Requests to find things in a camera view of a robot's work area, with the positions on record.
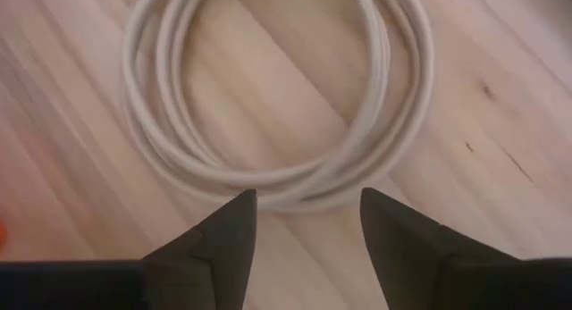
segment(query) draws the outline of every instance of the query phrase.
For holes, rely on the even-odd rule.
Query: cable coil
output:
[[[168,0],[156,42],[156,78],[169,123],[182,147],[165,135],[145,97],[136,70],[139,42],[157,0],[138,0],[122,41],[125,108],[131,132],[151,165],[177,188],[201,200],[222,205],[241,189],[260,189],[260,208],[306,212],[333,207],[355,198],[357,190],[386,175],[419,130],[433,88],[433,38],[419,0],[383,0],[400,26],[411,61],[407,98],[389,128],[372,137],[386,98],[391,49],[387,29],[374,0],[357,0],[366,24],[370,78],[364,101],[345,139],[314,160],[269,172],[235,171],[226,166],[199,134],[186,107],[181,59],[190,22],[201,0]],[[232,191],[204,184],[224,185]]]

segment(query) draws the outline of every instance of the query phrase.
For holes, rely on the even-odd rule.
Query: wooden floor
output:
[[[0,0],[1,259],[141,257],[214,210],[163,183],[126,130],[118,59],[135,1]],[[422,1],[434,100],[377,187],[515,256],[572,256],[572,1]],[[272,168],[341,139],[367,79],[359,23],[353,0],[206,0],[187,91],[225,159]],[[407,53],[391,39],[395,100]],[[262,214],[246,309],[384,308],[357,202]]]

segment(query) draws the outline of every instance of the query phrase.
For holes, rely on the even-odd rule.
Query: dark pointed object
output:
[[[143,260],[0,264],[0,309],[239,310],[256,224],[247,190]]]
[[[572,308],[572,261],[521,261],[364,189],[367,250],[391,310]]]

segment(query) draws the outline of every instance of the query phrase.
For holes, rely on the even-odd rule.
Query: white cable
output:
[[[169,139],[151,113],[136,71],[139,42],[157,0],[138,0],[125,28],[122,74],[125,109],[141,152],[173,185],[193,197],[224,204],[242,189],[259,189],[261,208],[283,212],[315,211],[340,205],[386,175],[411,144],[430,102],[433,87],[433,39],[419,0],[383,0],[401,28],[411,61],[407,98],[387,131],[372,137],[387,93],[391,48],[374,0],[358,0],[366,24],[370,79],[364,101],[349,132],[331,152],[309,162],[270,172],[230,169],[209,148],[193,124],[181,86],[184,39],[201,0],[169,0],[157,36],[156,78],[169,123],[180,147]]]

